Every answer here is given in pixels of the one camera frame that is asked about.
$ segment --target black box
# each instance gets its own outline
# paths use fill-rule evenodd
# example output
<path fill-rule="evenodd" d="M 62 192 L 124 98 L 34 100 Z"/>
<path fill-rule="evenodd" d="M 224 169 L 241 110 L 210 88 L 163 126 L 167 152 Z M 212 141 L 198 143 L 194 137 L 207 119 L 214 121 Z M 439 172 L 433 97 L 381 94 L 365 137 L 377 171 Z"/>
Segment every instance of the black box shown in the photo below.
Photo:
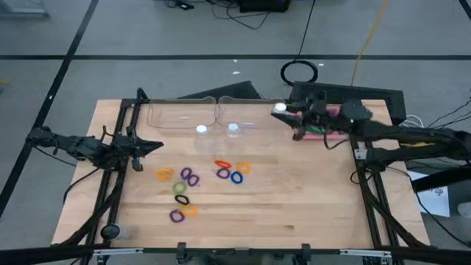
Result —
<path fill-rule="evenodd" d="M 245 12 L 280 12 L 288 10 L 291 0 L 238 0 L 241 13 Z"/>

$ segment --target yellow cable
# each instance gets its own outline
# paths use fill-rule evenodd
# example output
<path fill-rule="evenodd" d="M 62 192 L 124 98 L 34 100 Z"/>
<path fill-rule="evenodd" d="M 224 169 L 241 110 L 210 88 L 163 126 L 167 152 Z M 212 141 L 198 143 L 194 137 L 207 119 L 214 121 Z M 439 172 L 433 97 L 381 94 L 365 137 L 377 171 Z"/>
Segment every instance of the yellow cable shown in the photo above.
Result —
<path fill-rule="evenodd" d="M 361 60 L 361 55 L 365 52 L 366 48 L 368 47 L 369 43 L 373 39 L 373 36 L 375 35 L 376 29 L 380 26 L 381 19 L 383 19 L 384 12 L 386 11 L 386 7 L 388 6 L 389 0 L 383 0 L 383 3 L 381 4 L 380 12 L 378 13 L 378 16 L 376 17 L 375 25 L 371 29 L 371 31 L 368 34 L 368 38 L 366 39 L 365 44 L 363 47 L 361 47 L 361 51 L 358 54 L 356 61 L 355 61 L 355 68 L 353 68 L 353 75 L 352 75 L 352 82 L 350 82 L 350 85 L 353 85 L 353 81 L 355 81 L 355 76 L 356 76 L 356 71 L 358 69 L 358 65 L 360 64 Z"/>

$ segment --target floor tile line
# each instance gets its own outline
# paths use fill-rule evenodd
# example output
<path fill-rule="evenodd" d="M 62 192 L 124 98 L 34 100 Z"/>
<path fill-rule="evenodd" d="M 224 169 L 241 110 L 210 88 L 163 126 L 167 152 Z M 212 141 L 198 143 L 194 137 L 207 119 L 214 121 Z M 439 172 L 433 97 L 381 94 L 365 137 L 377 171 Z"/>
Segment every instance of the floor tile line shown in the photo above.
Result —
<path fill-rule="evenodd" d="M 297 54 L 0 55 L 0 60 L 289 60 Z M 301 54 L 305 60 L 356 60 L 356 54 Z M 363 55 L 362 60 L 471 60 L 471 55 Z"/>
<path fill-rule="evenodd" d="M 32 128 L 43 126 L 44 121 L 46 120 L 47 114 L 49 113 L 52 102 L 59 91 L 60 85 L 64 80 L 65 74 L 67 73 L 68 67 L 71 64 L 72 57 L 74 56 L 77 48 L 82 40 L 83 34 L 87 29 L 88 23 L 91 20 L 93 12 L 96 9 L 96 5 L 98 4 L 99 0 L 91 0 L 90 5 L 88 6 L 87 12 L 85 13 L 82 23 L 80 23 L 79 29 L 72 40 L 71 45 L 68 48 L 67 54 L 63 58 L 62 64 L 60 65 L 59 71 L 54 78 L 54 81 L 49 89 L 49 92 L 44 99 L 43 105 L 36 116 L 35 123 L 33 124 Z M 3 215 L 5 208 L 7 207 L 7 203 L 10 200 L 10 197 L 15 189 L 16 183 L 20 178 L 20 175 L 23 171 L 23 168 L 28 160 L 29 155 L 31 154 L 32 147 L 30 144 L 26 143 L 23 145 L 21 149 L 20 155 L 16 159 L 15 165 L 10 172 L 10 176 L 7 179 L 3 189 L 0 193 L 0 217 Z"/>

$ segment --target metal bracket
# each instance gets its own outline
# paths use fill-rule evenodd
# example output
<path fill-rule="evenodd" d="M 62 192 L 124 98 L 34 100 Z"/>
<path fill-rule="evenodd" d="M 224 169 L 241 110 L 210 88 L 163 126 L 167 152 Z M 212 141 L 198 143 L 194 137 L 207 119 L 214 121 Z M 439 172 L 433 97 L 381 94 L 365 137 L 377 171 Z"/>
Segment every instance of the metal bracket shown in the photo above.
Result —
<path fill-rule="evenodd" d="M 357 255 L 364 257 L 392 258 L 391 252 L 381 250 L 340 250 L 340 255 Z"/>
<path fill-rule="evenodd" d="M 353 150 L 355 153 L 355 158 L 359 160 L 365 160 L 366 159 L 366 154 L 368 153 L 368 150 L 366 149 L 355 149 Z"/>
<path fill-rule="evenodd" d="M 94 250 L 93 255 L 123 255 L 123 254 L 142 254 L 143 248 L 124 248 L 124 249 L 109 249 L 109 250 Z"/>

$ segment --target paper sheet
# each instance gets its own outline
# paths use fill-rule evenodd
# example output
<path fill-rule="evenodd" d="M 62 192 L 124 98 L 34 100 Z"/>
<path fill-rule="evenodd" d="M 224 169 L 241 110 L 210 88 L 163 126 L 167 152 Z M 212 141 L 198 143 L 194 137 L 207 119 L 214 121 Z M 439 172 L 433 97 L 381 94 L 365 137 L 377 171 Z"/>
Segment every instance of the paper sheet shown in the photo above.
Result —
<path fill-rule="evenodd" d="M 417 172 L 408 172 L 411 175 L 412 180 L 427 177 L 426 174 Z M 448 202 L 448 187 L 432 188 L 431 190 L 419 192 L 419 198 L 422 204 L 432 214 L 450 217 L 450 205 Z M 420 211 L 426 213 L 425 210 L 420 207 Z"/>

